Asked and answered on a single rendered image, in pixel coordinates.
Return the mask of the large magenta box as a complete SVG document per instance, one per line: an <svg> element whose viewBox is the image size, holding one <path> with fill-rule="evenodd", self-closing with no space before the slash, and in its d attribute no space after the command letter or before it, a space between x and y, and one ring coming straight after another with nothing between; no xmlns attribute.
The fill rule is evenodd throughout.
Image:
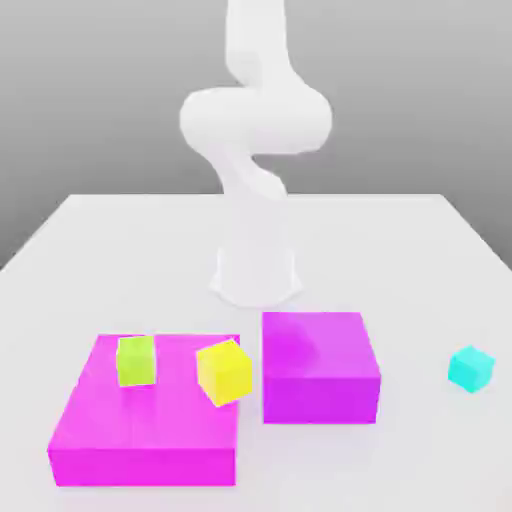
<svg viewBox="0 0 512 512"><path fill-rule="evenodd" d="M160 334L157 379L122 387L118 335L97 337L48 444L55 483L233 486L238 406L215 407L198 384L198 350L226 334Z"/></svg>

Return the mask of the small lime green cube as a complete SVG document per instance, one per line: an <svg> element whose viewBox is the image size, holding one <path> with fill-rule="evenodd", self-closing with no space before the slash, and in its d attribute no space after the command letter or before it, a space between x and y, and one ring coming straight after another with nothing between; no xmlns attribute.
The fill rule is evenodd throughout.
<svg viewBox="0 0 512 512"><path fill-rule="evenodd" d="M154 337L120 337L116 349L116 369L120 387L154 385L156 383Z"/></svg>

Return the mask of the small yellow cube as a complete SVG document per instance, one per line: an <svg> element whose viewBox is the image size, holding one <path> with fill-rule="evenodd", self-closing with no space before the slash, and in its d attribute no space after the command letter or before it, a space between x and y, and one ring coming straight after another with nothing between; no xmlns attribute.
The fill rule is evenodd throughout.
<svg viewBox="0 0 512 512"><path fill-rule="evenodd" d="M196 352L198 384L215 407L222 407L252 392L252 360L229 339Z"/></svg>

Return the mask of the large purple box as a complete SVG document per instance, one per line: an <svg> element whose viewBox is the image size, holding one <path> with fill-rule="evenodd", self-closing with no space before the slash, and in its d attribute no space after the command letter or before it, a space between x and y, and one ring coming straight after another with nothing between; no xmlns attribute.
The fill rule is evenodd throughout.
<svg viewBox="0 0 512 512"><path fill-rule="evenodd" d="M381 372L358 312L262 315L266 424L373 424Z"/></svg>

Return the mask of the small cyan cube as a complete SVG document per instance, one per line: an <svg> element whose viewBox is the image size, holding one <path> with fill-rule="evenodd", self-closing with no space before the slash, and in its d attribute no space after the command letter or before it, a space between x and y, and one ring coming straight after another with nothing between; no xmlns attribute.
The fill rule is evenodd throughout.
<svg viewBox="0 0 512 512"><path fill-rule="evenodd" d="M491 380L495 358L473 346L454 353L449 362L448 380L475 393Z"/></svg>

